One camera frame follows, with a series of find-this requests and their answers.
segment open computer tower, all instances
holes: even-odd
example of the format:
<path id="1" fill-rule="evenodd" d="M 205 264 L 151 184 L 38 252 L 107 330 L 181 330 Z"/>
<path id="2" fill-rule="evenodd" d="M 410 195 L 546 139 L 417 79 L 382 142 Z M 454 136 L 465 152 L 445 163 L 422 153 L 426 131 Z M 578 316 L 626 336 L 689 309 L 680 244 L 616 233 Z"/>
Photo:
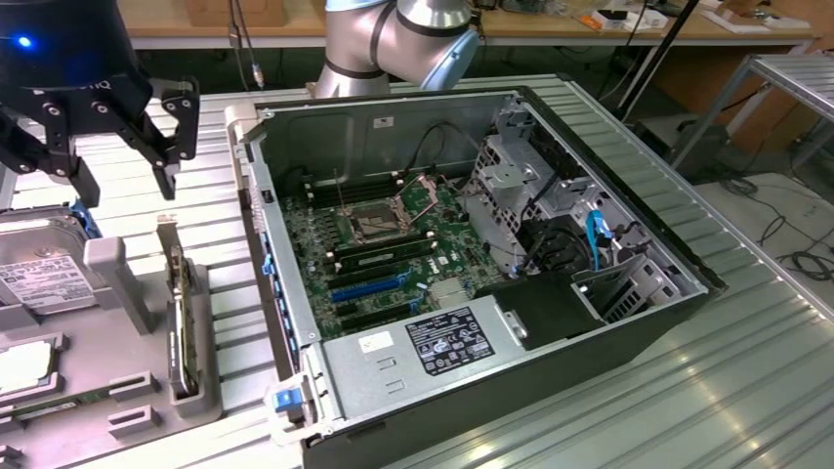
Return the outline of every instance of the open computer tower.
<path id="1" fill-rule="evenodd" d="M 257 113 L 242 198 L 299 392 L 275 438 L 309 467 L 379 467 L 574 386 L 725 288 L 528 88 Z"/>

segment sticker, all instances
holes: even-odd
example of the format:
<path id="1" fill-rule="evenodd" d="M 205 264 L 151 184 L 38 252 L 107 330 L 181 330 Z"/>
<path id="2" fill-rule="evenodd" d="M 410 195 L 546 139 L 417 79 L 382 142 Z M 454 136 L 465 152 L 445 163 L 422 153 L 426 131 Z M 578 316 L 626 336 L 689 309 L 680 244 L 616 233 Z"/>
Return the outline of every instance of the sticker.
<path id="1" fill-rule="evenodd" d="M 389 259 L 394 259 L 394 253 L 393 252 L 390 252 L 389 254 L 379 254 L 378 256 L 369 257 L 367 259 L 361 259 L 358 264 L 361 266 L 363 266 L 365 264 L 373 264 L 373 263 L 379 262 L 379 261 L 387 261 Z"/>
<path id="2" fill-rule="evenodd" d="M 386 127 L 394 127 L 394 116 L 377 117 L 374 119 L 374 129 L 385 129 Z"/>
<path id="3" fill-rule="evenodd" d="M 419 320 L 406 330 L 431 376 L 496 355 L 470 308 Z"/>
<path id="4" fill-rule="evenodd" d="M 71 256 L 0 266 L 0 281 L 31 308 L 93 296 L 93 288 Z"/>
<path id="5" fill-rule="evenodd" d="M 387 330 L 361 338 L 361 349 L 365 354 L 391 347 L 393 345 L 394 338 L 391 338 L 391 333 Z"/>

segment blue latch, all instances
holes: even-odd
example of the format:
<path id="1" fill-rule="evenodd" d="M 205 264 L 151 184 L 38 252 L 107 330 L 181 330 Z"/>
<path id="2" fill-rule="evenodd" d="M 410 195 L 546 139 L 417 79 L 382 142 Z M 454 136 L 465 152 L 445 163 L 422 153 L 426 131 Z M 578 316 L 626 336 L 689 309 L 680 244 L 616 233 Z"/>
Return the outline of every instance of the blue latch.
<path id="1" fill-rule="evenodd" d="M 275 264 L 273 264 L 273 254 L 267 254 L 263 258 L 263 265 L 261 266 L 261 273 L 266 276 L 275 275 Z"/>
<path id="2" fill-rule="evenodd" d="M 301 388 L 293 388 L 287 391 L 279 391 L 273 395 L 273 408 L 277 412 L 285 412 L 299 408 L 305 403 L 305 397 L 302 395 Z"/>

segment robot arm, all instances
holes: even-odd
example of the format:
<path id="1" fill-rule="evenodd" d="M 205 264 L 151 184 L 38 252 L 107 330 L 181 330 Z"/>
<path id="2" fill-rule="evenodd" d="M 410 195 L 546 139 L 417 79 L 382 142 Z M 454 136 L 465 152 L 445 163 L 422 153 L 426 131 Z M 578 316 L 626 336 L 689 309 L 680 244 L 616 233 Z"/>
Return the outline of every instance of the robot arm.
<path id="1" fill-rule="evenodd" d="M 478 48 L 466 0 L 327 0 L 327 62 L 318 98 L 389 92 L 389 73 L 451 88 Z"/>
<path id="2" fill-rule="evenodd" d="M 178 120 L 173 136 L 145 111 L 151 97 Z M 8 110 L 43 125 L 46 143 Z M 157 80 L 141 69 L 117 0 L 0 0 L 0 163 L 12 171 L 67 178 L 94 207 L 99 186 L 74 138 L 115 133 L 147 159 L 173 199 L 181 160 L 195 157 L 198 116 L 197 81 Z"/>

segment hard drive label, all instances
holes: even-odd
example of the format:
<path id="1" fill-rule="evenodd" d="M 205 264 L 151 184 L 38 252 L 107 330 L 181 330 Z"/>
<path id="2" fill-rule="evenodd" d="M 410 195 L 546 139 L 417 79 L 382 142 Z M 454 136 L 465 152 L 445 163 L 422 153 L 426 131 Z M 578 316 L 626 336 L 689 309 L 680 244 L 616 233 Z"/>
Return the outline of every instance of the hard drive label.
<path id="1" fill-rule="evenodd" d="M 31 308 L 93 296 L 93 288 L 71 256 L 0 266 L 0 281 Z"/>

